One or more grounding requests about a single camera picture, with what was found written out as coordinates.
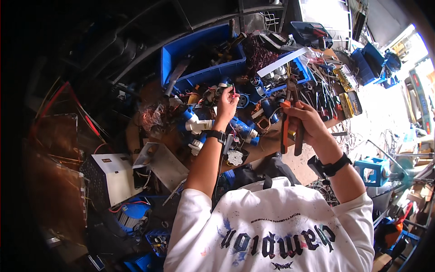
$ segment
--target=concrete floor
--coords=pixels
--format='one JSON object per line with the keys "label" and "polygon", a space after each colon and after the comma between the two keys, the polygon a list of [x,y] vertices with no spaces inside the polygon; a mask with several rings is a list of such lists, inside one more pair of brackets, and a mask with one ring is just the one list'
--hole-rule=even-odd
{"label": "concrete floor", "polygon": [[[393,133],[403,137],[410,126],[403,91],[406,91],[404,84],[397,84],[389,89],[380,85],[359,88],[358,98],[363,113],[347,121],[349,122],[348,128],[356,135],[354,145],[359,144],[349,153],[351,160],[358,160],[360,157],[365,158],[366,156],[377,157],[379,151],[371,143],[365,142],[367,139],[386,150],[382,135],[386,129],[391,129]],[[283,155],[282,161],[292,169],[298,180],[303,185],[316,180],[317,175],[307,166],[308,159],[315,154],[311,146],[304,144],[302,155],[299,157],[295,157],[293,153],[294,146],[290,147],[288,153]],[[253,168],[258,166],[261,161],[262,159],[252,162]]]}

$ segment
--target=hand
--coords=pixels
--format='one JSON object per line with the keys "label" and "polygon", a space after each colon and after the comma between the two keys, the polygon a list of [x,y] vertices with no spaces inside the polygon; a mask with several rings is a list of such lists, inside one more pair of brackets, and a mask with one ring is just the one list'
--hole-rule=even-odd
{"label": "hand", "polygon": [[232,86],[225,88],[225,90],[222,92],[221,99],[217,104],[218,111],[216,121],[214,123],[216,130],[225,131],[228,123],[234,117],[234,114],[236,114],[236,107],[237,103],[239,103],[240,95],[235,94],[235,97],[233,98],[233,93],[230,93],[232,89]]}
{"label": "hand", "polygon": [[317,146],[330,135],[319,114],[310,105],[298,101],[296,107],[285,108],[284,112],[290,116],[288,129],[291,131],[296,131],[298,119],[302,120],[305,127],[304,141],[307,144]]}

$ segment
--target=cluttered workbench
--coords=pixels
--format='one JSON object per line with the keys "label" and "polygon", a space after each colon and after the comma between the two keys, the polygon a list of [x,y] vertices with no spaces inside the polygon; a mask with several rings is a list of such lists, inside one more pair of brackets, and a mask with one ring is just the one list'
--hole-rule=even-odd
{"label": "cluttered workbench", "polygon": [[[180,121],[179,118],[177,119],[177,115],[184,114],[183,112],[180,112],[179,109],[183,108],[183,110],[185,110],[186,106],[190,107],[190,109],[187,108],[186,112],[195,115],[193,119],[199,119],[199,123],[206,123],[206,121],[212,122],[212,107],[217,104],[218,94],[215,96],[213,95],[211,99],[209,96],[208,103],[207,101],[204,101],[206,99],[206,94],[209,91],[215,91],[215,93],[217,93],[217,90],[220,88],[225,88],[231,85],[241,94],[241,99],[236,112],[237,119],[232,125],[231,123],[229,124],[227,132],[231,133],[232,130],[235,134],[234,136],[240,136],[241,139],[238,139],[239,143],[235,145],[234,150],[240,152],[242,161],[230,163],[226,160],[226,164],[223,164],[221,172],[228,171],[237,166],[250,163],[280,151],[282,128],[281,118],[278,118],[278,115],[281,114],[282,110],[279,109],[279,102],[277,101],[280,95],[281,97],[285,97],[287,88],[285,83],[285,71],[279,73],[278,70],[283,69],[284,66],[282,64],[285,62],[293,64],[294,67],[292,71],[296,71],[294,73],[299,73],[296,75],[295,82],[297,81],[297,89],[303,96],[303,98],[300,97],[300,99],[311,104],[311,106],[318,110],[326,127],[330,128],[335,126],[346,118],[340,105],[340,99],[338,98],[340,93],[345,93],[345,89],[339,80],[338,74],[332,72],[332,70],[339,71],[341,69],[341,62],[338,60],[334,51],[328,47],[324,48],[323,51],[320,48],[313,48],[314,46],[308,49],[307,47],[298,46],[293,41],[292,46],[287,46],[287,53],[277,54],[275,53],[276,51],[271,51],[269,48],[271,48],[271,44],[276,47],[276,41],[281,41],[276,39],[277,35],[270,31],[266,33],[260,32],[260,34],[257,33],[257,35],[249,34],[248,37],[245,34],[240,34],[239,36],[233,34],[231,37],[234,38],[230,38],[228,41],[225,39],[223,39],[223,42],[222,40],[219,40],[221,46],[222,44],[227,45],[227,49],[223,51],[223,54],[217,52],[217,55],[220,57],[218,57],[217,61],[212,59],[212,62],[215,61],[216,63],[221,64],[212,65],[210,68],[192,73],[197,74],[196,76],[192,77],[192,74],[186,76],[184,70],[189,70],[191,68],[190,66],[194,65],[193,63],[195,59],[198,59],[197,56],[192,57],[195,52],[188,48],[189,46],[193,46],[192,44],[189,44],[189,41],[198,42],[200,40],[201,42],[206,43],[208,42],[207,39],[210,39],[209,35],[225,35],[228,31],[231,33],[231,26],[228,24],[211,27],[191,34],[185,38],[181,38],[181,40],[184,40],[183,43],[177,43],[177,41],[175,41],[174,43],[176,43],[176,45],[171,43],[162,48],[161,75],[165,78],[160,78],[160,84],[158,81],[153,81],[141,89],[140,96],[142,102],[140,108],[148,109],[149,114],[154,114],[155,112],[160,111],[159,113],[170,116],[170,118],[165,119],[165,124],[163,124],[163,119],[158,120],[158,122],[155,123],[158,124],[158,126],[154,126],[154,128],[159,127],[158,129],[153,130],[151,129],[153,124],[151,124],[151,126],[148,125],[147,129],[150,131],[147,131],[146,136],[141,136],[141,125],[142,128],[144,127],[144,111],[138,111],[134,115],[126,129],[127,145],[129,151],[133,154],[134,161],[137,159],[139,151],[143,149],[144,144],[147,141],[150,141],[166,145],[172,154],[174,154],[175,157],[187,169],[189,169],[191,163],[196,158],[195,155],[199,152],[202,143],[205,141],[204,134],[206,130],[211,129],[212,123],[210,123],[210,126],[208,127],[207,124],[201,124],[201,126],[205,125],[206,128],[198,131],[195,131],[195,129],[192,128],[187,129],[188,131],[180,129],[180,122],[183,124],[186,122],[187,124],[189,121],[187,118],[182,121]],[[275,38],[275,41],[268,39],[269,37]],[[265,41],[265,43],[269,44],[261,45],[261,50],[255,49],[253,47],[259,46],[258,40]],[[179,52],[180,47],[186,47],[184,52]],[[228,54],[228,62],[223,63],[222,58],[224,58],[226,54]],[[239,57],[243,56],[243,59],[246,59],[246,63],[250,67],[254,68],[238,68],[238,64],[234,64],[234,62],[238,62],[238,60],[232,59],[233,56],[234,58],[237,58],[238,54]],[[258,61],[257,54],[263,54],[266,60],[263,61],[263,58],[261,64],[255,63]],[[304,57],[304,55],[311,55],[312,57],[309,59]],[[302,65],[301,58],[304,58],[305,66]],[[181,61],[179,61],[177,65],[173,65],[171,62],[175,59],[178,61],[181,59]],[[276,64],[279,61],[281,61],[281,64],[275,65],[278,68],[274,69],[274,63]],[[179,69],[180,65],[183,65],[183,62],[187,63],[187,69],[185,65],[184,70],[179,71],[179,78],[176,78],[171,82],[173,80],[173,74],[177,73],[177,69]],[[221,66],[219,68],[220,73],[211,76],[207,75],[207,73],[213,72],[211,70],[217,66]],[[273,68],[272,71],[264,71],[265,67],[271,66]],[[252,84],[253,80],[261,83],[262,88],[260,92],[258,92],[258,88],[247,87],[250,85],[249,83]],[[206,108],[207,112],[201,112],[201,108]],[[238,122],[242,122],[242,126],[247,128],[248,131],[251,128],[255,131],[252,140],[249,139],[247,141],[246,137],[249,137],[249,133],[247,132],[244,132],[245,134],[242,132],[240,135],[237,132],[236,134],[233,126]],[[294,145],[292,132],[290,131],[289,134],[286,133],[286,135],[290,138],[289,141],[286,141],[287,146]]]}

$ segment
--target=white plastic strip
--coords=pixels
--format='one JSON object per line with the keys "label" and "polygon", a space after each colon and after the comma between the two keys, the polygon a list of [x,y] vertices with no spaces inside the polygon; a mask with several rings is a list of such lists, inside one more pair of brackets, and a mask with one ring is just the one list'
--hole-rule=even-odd
{"label": "white plastic strip", "polygon": [[273,70],[275,70],[278,67],[283,66],[284,64],[286,64],[287,62],[294,60],[295,58],[299,57],[302,54],[305,54],[309,51],[310,49],[308,47],[303,47],[299,50],[296,50],[295,52],[288,54],[285,57],[280,58],[279,60],[277,60],[276,62],[269,64],[268,66],[264,67],[263,69],[259,70],[257,72],[257,74],[260,77],[264,77],[265,75],[267,75],[268,73],[272,72]]}

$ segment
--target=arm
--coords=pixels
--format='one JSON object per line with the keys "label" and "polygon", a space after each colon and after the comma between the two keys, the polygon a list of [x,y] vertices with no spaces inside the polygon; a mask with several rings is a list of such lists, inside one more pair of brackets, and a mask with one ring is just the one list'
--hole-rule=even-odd
{"label": "arm", "polygon": [[[212,130],[225,131],[229,121],[234,117],[240,95],[236,94],[235,98],[232,98],[233,94],[229,93],[232,89],[233,87],[228,87],[222,93]],[[184,188],[201,191],[211,198],[218,175],[221,149],[222,144],[216,138],[207,138],[193,162]]]}
{"label": "arm", "polygon": [[[305,127],[304,141],[313,147],[322,164],[335,163],[343,155],[338,143],[329,133],[319,114],[308,104],[297,102],[296,107],[284,109],[291,116],[289,130],[297,130],[297,118]],[[332,190],[340,203],[354,200],[365,193],[364,183],[358,172],[345,165],[330,177]]]}

